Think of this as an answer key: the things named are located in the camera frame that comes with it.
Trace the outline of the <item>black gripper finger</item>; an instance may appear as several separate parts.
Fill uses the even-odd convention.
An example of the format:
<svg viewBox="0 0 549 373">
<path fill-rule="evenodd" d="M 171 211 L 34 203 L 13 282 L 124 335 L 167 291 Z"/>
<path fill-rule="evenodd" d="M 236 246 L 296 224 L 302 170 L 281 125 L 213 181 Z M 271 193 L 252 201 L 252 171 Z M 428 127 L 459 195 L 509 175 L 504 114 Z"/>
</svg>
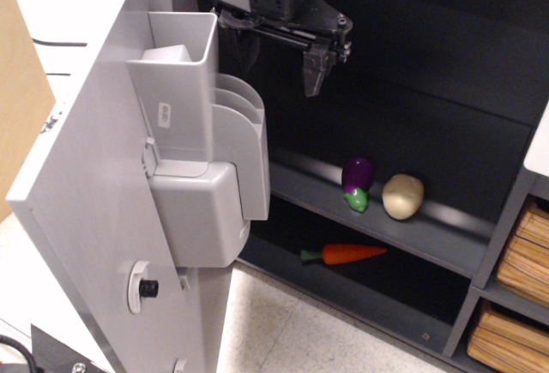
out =
<svg viewBox="0 0 549 373">
<path fill-rule="evenodd" d="M 312 44 L 303 53 L 305 96 L 320 94 L 323 80 L 334 64 L 334 54 L 327 45 Z"/>
<path fill-rule="evenodd" d="M 219 14 L 220 45 L 231 65 L 240 73 L 251 71 L 260 52 L 260 40 L 252 30 L 258 21 L 238 10 L 223 9 Z"/>
</svg>

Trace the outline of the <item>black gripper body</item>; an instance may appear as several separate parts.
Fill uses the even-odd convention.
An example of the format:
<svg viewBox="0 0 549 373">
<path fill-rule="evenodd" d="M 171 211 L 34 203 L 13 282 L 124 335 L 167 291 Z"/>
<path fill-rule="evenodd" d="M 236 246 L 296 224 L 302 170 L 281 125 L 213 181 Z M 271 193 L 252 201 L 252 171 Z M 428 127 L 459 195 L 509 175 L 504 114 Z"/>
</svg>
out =
<svg viewBox="0 0 549 373">
<path fill-rule="evenodd" d="M 257 20 L 252 32 L 305 52 L 312 44 L 327 45 L 334 63 L 346 62 L 353 27 L 350 18 L 324 0 L 210 0 L 218 15 L 223 9 L 238 10 Z"/>
</svg>

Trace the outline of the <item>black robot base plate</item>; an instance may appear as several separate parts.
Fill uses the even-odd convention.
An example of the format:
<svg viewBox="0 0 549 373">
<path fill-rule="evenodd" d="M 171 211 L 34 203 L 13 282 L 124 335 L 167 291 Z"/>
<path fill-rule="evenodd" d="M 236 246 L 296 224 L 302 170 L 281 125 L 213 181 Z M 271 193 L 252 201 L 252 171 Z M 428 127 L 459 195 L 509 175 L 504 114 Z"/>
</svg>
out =
<svg viewBox="0 0 549 373">
<path fill-rule="evenodd" d="M 82 356 L 42 329 L 31 325 L 32 354 L 44 372 L 104 373 L 95 362 Z"/>
</svg>

